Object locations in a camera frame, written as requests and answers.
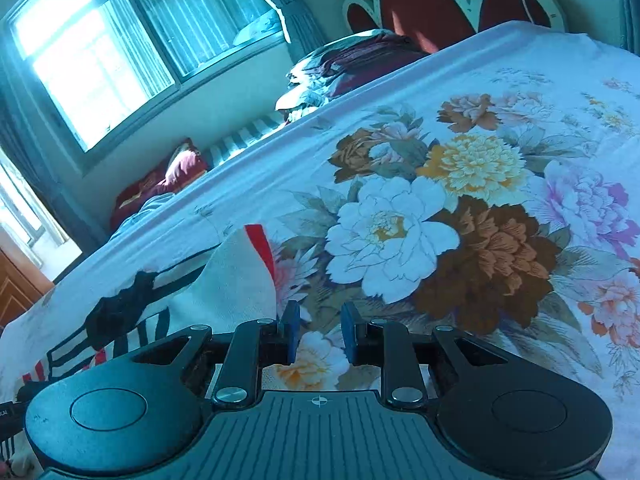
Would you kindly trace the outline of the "striped knit sweater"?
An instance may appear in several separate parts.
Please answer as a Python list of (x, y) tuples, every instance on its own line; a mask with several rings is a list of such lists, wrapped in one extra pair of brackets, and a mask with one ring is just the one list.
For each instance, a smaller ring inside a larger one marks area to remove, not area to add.
[(130, 286), (101, 298), (16, 386), (56, 382), (192, 325), (230, 333), (243, 322), (276, 316), (271, 247), (264, 228), (248, 224), (166, 270), (138, 272)]

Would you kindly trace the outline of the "striped pillow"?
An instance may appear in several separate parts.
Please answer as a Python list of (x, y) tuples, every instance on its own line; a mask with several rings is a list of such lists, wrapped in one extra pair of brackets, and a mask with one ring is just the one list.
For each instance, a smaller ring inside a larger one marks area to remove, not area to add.
[(202, 155), (209, 169), (214, 169), (227, 160), (238, 156), (263, 138), (271, 136), (284, 126), (284, 118), (279, 112), (272, 112), (252, 120), (239, 130), (215, 141)]

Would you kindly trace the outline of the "floral bed sheet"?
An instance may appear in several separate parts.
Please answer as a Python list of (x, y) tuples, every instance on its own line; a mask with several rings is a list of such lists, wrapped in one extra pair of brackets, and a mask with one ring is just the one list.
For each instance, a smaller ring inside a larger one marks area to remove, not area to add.
[(608, 479), (639, 474), (639, 59), (504, 24), (342, 96), (135, 216), (1, 337), (1, 396), (140, 271), (248, 224), (266, 233), (296, 361), (271, 389), (376, 389), (343, 304), (451, 325), (581, 382), (610, 408)]

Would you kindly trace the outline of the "brown wooden door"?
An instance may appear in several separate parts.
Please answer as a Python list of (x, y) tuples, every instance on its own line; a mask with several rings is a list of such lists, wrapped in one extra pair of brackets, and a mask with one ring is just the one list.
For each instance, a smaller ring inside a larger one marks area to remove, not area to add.
[(0, 326), (4, 330), (50, 292), (53, 283), (38, 269), (24, 273), (5, 253), (1, 253)]

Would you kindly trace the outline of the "blue left curtain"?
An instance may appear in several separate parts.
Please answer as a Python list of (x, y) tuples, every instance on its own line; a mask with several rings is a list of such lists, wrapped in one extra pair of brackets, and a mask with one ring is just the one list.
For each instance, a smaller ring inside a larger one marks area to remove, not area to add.
[(2, 150), (58, 225), (90, 255), (106, 242), (106, 234), (54, 168), (53, 150), (47, 146), (53, 133), (55, 120), (38, 103), (29, 71), (5, 32), (1, 35)]

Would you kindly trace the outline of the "blue curtain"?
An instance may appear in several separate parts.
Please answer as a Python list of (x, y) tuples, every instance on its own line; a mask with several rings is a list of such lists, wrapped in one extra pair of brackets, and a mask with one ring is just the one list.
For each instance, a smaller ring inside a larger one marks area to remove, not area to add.
[(280, 18), (288, 53), (297, 62), (328, 40), (305, 0), (265, 0)]
[(47, 146), (53, 133), (55, 120), (38, 103), (29, 71), (5, 32), (1, 35), (2, 150), (58, 225), (90, 255), (106, 242), (106, 234), (54, 168), (53, 150)]

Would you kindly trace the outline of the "large window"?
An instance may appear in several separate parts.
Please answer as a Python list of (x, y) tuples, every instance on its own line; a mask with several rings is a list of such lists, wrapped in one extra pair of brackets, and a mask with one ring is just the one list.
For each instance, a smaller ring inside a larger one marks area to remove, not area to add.
[(88, 167), (156, 110), (282, 36), (265, 0), (1, 0), (26, 165), (59, 146)]

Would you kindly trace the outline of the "red white headboard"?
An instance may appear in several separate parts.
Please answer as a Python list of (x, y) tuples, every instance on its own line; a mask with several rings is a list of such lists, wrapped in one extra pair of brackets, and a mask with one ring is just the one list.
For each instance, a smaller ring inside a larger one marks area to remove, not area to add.
[(566, 31), (556, 0), (345, 0), (343, 14), (351, 32), (387, 29), (426, 53), (512, 21)]

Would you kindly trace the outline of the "blue right curtain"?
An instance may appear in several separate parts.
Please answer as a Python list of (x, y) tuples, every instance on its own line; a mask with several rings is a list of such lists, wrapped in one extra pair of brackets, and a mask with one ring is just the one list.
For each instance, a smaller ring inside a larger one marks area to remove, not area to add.
[(328, 40), (305, 0), (265, 0), (280, 18), (288, 53), (297, 62)]

